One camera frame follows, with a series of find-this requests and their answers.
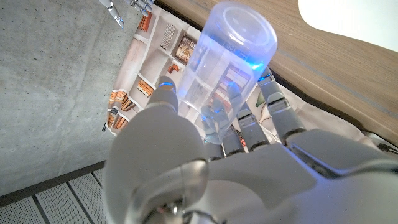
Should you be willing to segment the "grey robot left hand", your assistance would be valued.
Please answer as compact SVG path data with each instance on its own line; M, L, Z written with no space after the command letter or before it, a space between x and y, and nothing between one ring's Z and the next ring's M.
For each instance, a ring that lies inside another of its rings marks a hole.
M271 73L259 80L279 135L270 144L248 107L238 122L250 151L212 161L178 115L163 76L106 160L109 223L396 223L397 161L321 129L306 130Z

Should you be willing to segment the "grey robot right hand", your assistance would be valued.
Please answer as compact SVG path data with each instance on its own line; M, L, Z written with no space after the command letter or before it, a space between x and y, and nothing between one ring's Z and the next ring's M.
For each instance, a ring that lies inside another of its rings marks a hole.
M124 20L119 15L116 6L114 5L112 0L99 0L99 2L108 10L112 18L118 23L118 25L123 29L124 28ZM152 13L152 6L154 4L154 0L125 0L127 4L129 4L136 11L141 13L144 17L148 17L149 13Z

